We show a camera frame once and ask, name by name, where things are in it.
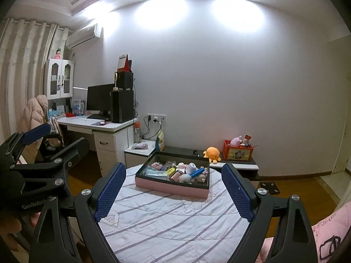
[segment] bed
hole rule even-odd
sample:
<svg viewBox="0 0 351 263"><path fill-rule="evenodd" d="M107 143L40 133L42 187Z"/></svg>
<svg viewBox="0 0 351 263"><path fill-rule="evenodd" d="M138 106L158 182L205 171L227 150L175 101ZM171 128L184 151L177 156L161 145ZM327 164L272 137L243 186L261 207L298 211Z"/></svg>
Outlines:
<svg viewBox="0 0 351 263"><path fill-rule="evenodd" d="M213 169L206 200L135 186L126 180L100 228L121 263L226 263L249 223Z"/></svg>

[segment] orange octopus plush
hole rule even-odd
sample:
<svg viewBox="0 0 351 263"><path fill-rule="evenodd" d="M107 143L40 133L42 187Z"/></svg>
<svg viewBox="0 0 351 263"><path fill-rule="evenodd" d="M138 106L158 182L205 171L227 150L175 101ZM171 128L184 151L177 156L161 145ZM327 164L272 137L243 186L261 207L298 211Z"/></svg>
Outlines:
<svg viewBox="0 0 351 263"><path fill-rule="evenodd" d="M209 147L204 151L204 158L209 158L210 163L216 164L217 161L220 161L219 150L216 147Z"/></svg>

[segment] pink storage box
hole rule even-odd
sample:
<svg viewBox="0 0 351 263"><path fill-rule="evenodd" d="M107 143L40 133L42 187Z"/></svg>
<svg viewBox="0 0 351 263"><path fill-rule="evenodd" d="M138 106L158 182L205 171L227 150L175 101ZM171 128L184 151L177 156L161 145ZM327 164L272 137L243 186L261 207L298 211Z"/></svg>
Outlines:
<svg viewBox="0 0 351 263"><path fill-rule="evenodd" d="M138 187L150 189L154 191L163 192L166 194L174 194L179 196L191 197L191 198L201 198L207 199L208 192L210 188L210 173L205 183L178 183L167 180L156 179L153 177L148 177L143 175L143 170L146 166L151 165L154 162L165 163L166 161L175 161L177 164L183 162L189 164L193 162L197 168L201 166L207 167L209 169L210 163L208 158L179 155L163 152L154 152L149 159L144 163L144 165L135 174L135 184Z"/></svg>

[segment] red box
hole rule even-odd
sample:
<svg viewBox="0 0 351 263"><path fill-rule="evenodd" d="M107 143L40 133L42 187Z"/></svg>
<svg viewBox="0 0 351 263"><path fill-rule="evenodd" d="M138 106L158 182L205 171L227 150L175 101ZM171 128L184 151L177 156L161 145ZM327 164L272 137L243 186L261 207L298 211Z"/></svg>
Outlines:
<svg viewBox="0 0 351 263"><path fill-rule="evenodd" d="M230 140L224 141L223 146L223 157L224 160L235 160L235 161L251 161L251 155L253 148L243 146L231 146Z"/></svg>

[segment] striped curtain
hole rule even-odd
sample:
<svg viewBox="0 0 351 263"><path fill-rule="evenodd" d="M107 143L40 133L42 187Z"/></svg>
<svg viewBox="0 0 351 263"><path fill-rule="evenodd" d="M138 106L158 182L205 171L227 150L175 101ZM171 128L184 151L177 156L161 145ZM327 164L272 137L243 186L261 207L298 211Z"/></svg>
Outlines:
<svg viewBox="0 0 351 263"><path fill-rule="evenodd" d="M0 23L0 144L21 132L27 101L43 93L44 65L64 46L68 28L36 21L7 19Z"/></svg>

